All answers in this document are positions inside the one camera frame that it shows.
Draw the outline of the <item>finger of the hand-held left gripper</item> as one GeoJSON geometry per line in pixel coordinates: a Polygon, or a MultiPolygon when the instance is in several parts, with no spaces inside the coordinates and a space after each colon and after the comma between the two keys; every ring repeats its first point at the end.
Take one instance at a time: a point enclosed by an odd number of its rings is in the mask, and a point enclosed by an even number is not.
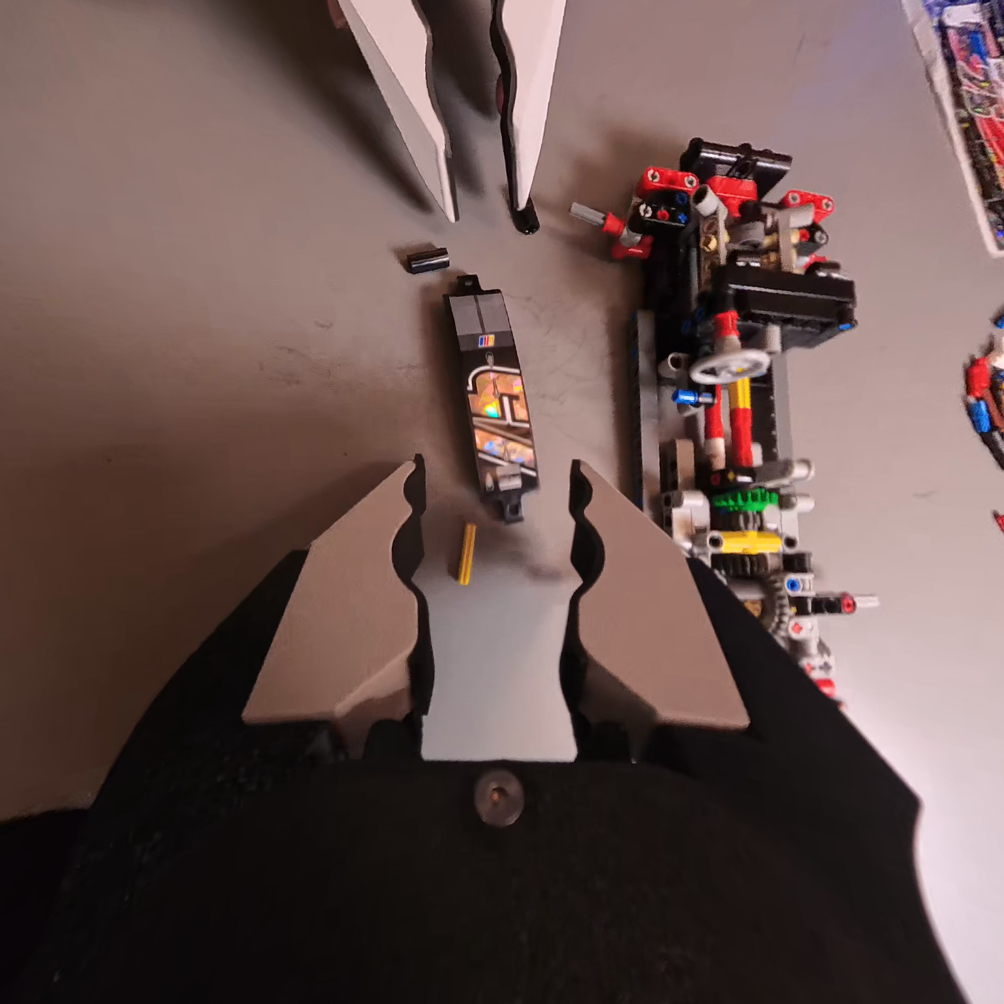
{"type": "Polygon", "coordinates": [[[421,179],[457,222],[451,144],[433,88],[430,26],[414,1],[338,1],[421,179]]]}
{"type": "Polygon", "coordinates": [[[539,222],[531,188],[550,103],[564,1],[494,1],[490,38],[500,74],[496,87],[510,216],[521,234],[539,222]]]}

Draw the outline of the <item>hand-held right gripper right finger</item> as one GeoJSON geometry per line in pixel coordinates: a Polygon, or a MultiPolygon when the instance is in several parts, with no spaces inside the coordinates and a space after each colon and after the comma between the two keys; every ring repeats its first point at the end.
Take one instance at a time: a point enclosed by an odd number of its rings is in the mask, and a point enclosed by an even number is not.
{"type": "Polygon", "coordinates": [[[559,683],[577,757],[644,757],[660,730],[749,713],[683,552],[594,467],[571,463],[575,586],[559,683]]]}

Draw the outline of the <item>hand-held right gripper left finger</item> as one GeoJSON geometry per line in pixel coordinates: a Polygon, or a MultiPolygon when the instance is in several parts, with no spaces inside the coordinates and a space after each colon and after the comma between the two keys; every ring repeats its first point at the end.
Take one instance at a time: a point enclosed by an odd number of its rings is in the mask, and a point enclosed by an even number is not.
{"type": "Polygon", "coordinates": [[[417,454],[313,540],[244,724],[329,724],[360,757],[390,722],[420,751],[435,681],[428,602],[415,583],[426,506],[417,454]]]}

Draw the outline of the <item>black stickered lego panel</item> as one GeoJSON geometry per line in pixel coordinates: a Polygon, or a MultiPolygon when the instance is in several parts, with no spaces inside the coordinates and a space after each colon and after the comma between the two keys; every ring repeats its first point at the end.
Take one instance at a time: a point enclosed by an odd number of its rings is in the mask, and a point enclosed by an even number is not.
{"type": "Polygon", "coordinates": [[[525,380],[499,289],[460,275],[444,295],[459,350],[462,395],[483,502],[506,524],[521,522],[540,476],[525,380]]]}

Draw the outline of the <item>lego car chassis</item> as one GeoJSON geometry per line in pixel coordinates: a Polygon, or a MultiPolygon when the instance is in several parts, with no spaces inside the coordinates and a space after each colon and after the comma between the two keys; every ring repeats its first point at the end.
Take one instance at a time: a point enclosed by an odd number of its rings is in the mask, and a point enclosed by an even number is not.
{"type": "Polygon", "coordinates": [[[842,704],[822,621],[877,606],[825,590],[802,531],[810,459],[785,431],[786,356],[857,326],[855,284],[828,259],[832,196],[783,187],[792,157],[695,138],[646,167],[617,215],[574,219],[637,262],[629,331],[632,497],[706,565],[822,693],[842,704]]]}

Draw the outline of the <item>pile of loose lego parts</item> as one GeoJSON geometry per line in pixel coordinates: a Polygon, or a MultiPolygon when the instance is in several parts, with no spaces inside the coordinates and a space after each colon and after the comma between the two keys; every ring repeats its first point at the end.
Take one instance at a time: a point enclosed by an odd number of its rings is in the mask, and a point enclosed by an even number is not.
{"type": "Polygon", "coordinates": [[[965,410],[972,429],[996,466],[1003,469],[1003,310],[993,316],[980,355],[964,370],[965,410]]]}

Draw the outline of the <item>lego instruction booklet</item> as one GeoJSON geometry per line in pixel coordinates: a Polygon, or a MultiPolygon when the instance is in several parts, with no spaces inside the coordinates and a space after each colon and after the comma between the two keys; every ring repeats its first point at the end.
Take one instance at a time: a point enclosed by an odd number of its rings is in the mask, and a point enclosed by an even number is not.
{"type": "Polygon", "coordinates": [[[903,1],[982,240],[1003,256],[1003,3],[903,1]]]}

